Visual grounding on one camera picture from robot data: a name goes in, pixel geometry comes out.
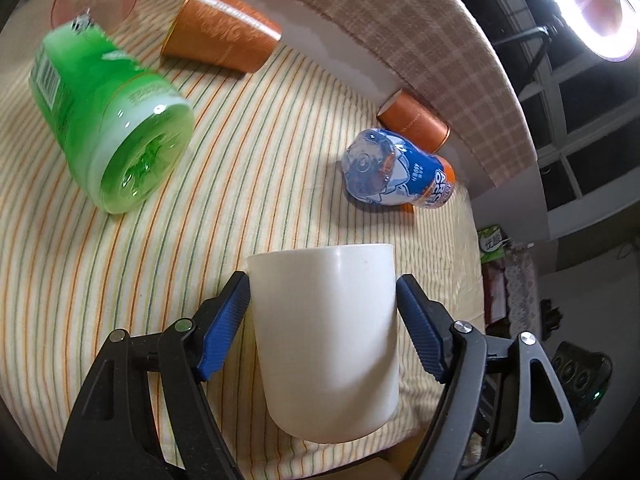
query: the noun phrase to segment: white cup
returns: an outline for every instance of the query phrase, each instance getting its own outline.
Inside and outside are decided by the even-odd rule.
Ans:
[[[320,444],[385,424],[398,405],[394,247],[298,249],[248,263],[273,421]]]

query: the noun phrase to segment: green package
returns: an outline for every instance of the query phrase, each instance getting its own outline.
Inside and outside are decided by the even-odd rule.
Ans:
[[[47,34],[30,85],[72,177],[108,213],[146,200],[193,134],[189,102],[87,16]]]
[[[480,263],[487,264],[504,258],[504,243],[506,238],[499,225],[493,225],[478,231],[480,245]]]

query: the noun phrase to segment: bottle label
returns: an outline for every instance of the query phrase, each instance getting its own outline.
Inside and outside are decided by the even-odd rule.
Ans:
[[[385,133],[394,145],[396,163],[386,188],[378,195],[369,196],[370,201],[382,205],[411,202],[428,208],[443,205],[451,197],[454,183],[447,178],[441,160],[402,137]]]
[[[33,68],[33,80],[49,110],[53,110],[60,86],[60,74],[44,51],[40,54]]]

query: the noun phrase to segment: black speaker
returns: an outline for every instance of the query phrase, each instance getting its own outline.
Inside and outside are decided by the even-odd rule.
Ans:
[[[563,341],[551,359],[562,389],[569,400],[578,429],[588,424],[602,400],[613,370],[611,359]]]

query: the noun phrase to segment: orange paper cup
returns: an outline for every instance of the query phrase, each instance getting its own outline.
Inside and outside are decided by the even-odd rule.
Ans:
[[[253,73],[281,36],[276,23],[242,0],[185,0],[162,54]]]
[[[404,90],[393,94],[382,105],[378,119],[387,130],[400,134],[427,153],[437,152],[451,131],[447,123]]]

